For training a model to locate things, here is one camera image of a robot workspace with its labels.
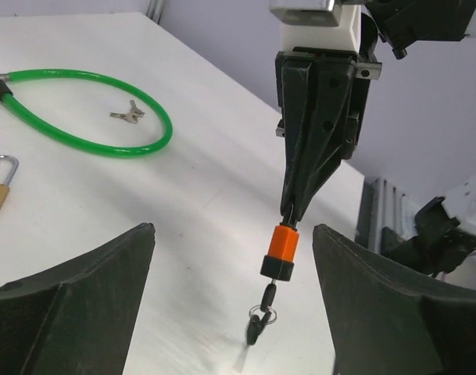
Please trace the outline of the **black head key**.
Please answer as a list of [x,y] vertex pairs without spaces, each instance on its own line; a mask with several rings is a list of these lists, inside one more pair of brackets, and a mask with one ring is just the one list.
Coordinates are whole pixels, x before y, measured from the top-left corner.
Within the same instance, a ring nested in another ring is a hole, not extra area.
[[245,328],[245,342],[233,365],[233,370],[237,373],[243,371],[249,349],[256,344],[265,328],[277,320],[277,312],[272,307],[276,292],[276,280],[272,280],[264,290],[261,303],[254,305],[249,310],[249,321]]

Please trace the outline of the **green lock keys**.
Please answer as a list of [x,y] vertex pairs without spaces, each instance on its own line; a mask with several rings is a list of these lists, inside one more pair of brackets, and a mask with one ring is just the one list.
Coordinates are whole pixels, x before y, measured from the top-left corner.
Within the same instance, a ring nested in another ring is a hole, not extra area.
[[125,113],[111,112],[110,117],[124,120],[128,123],[137,123],[141,119],[145,112],[138,108],[135,100],[130,100],[130,110]]

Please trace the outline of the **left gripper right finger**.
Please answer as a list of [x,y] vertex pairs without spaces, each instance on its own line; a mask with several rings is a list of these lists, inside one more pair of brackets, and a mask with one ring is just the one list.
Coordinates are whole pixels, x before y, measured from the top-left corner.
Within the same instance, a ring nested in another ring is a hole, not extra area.
[[476,374],[476,290],[441,282],[313,230],[341,374]]

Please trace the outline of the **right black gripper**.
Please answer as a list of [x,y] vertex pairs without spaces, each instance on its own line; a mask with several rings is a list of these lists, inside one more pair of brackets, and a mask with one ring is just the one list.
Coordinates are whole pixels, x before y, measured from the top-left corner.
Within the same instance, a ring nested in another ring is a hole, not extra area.
[[280,212],[300,221],[341,160],[352,158],[381,63],[372,51],[295,48],[277,54],[275,71],[285,140]]

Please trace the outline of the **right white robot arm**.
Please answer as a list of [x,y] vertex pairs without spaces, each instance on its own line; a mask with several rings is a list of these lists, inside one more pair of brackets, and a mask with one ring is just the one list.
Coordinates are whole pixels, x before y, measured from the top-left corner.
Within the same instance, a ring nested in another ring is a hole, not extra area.
[[[274,68],[285,143],[281,222],[261,272],[291,278],[298,224],[317,192],[360,140],[364,120],[391,126],[391,159],[446,167],[476,135],[476,98],[467,92],[476,46],[476,1],[272,1],[281,25]],[[368,248],[437,277],[476,260],[476,172],[407,198],[387,180],[371,186]]]

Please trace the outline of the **orange black padlock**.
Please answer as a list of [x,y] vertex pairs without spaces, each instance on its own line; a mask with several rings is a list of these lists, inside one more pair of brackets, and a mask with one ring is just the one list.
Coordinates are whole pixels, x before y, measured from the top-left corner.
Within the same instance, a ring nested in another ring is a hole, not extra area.
[[299,243],[294,206],[290,205],[282,221],[274,228],[267,254],[263,257],[260,274],[273,280],[290,281],[295,252]]

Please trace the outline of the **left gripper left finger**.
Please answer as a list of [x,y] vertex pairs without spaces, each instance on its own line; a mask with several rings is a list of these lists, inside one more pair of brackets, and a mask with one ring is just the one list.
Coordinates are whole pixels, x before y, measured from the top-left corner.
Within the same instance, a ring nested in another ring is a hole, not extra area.
[[141,223],[0,287],[0,374],[122,374],[155,248]]

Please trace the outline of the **green cable lock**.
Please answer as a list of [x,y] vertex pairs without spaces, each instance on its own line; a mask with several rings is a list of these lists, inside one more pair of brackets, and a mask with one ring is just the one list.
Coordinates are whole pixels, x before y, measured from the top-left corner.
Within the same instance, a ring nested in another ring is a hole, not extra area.
[[[144,102],[156,114],[162,125],[163,134],[159,140],[147,145],[121,146],[104,145],[65,132],[31,112],[15,98],[13,92],[7,85],[8,82],[44,79],[89,80],[127,92]],[[149,94],[124,81],[85,70],[48,68],[19,70],[4,74],[0,73],[0,102],[12,115],[37,132],[51,138],[53,141],[59,142],[60,144],[93,155],[117,159],[131,159],[151,155],[165,148],[170,143],[174,134],[174,125],[168,112]]]

